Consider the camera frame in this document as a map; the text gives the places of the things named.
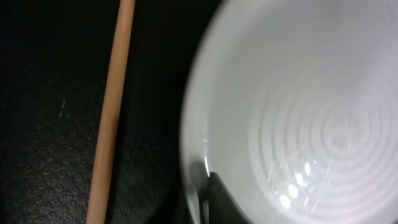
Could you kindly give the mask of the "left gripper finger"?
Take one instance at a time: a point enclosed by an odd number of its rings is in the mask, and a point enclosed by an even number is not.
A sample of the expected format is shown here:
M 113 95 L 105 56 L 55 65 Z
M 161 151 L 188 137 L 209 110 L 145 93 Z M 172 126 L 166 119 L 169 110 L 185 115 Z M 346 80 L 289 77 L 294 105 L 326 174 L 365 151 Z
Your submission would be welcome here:
M 209 224 L 251 224 L 215 172 L 208 178 L 208 213 Z

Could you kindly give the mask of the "wooden chopstick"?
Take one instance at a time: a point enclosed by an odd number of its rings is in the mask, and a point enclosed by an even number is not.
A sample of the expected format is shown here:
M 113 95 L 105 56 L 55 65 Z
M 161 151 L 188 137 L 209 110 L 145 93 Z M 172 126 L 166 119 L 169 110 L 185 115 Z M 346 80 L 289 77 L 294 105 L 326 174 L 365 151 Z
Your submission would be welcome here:
M 121 0 L 119 4 L 96 144 L 86 224 L 104 224 L 106 220 L 135 4 L 135 0 Z

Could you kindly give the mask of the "grey round plate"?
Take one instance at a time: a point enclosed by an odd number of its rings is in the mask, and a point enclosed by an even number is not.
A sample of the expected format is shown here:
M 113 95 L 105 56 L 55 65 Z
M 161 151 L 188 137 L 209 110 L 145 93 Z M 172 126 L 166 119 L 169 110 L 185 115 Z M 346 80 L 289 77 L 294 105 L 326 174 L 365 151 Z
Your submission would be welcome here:
M 193 223 L 216 173 L 249 223 L 397 222 L 397 1 L 223 1 L 190 72 Z

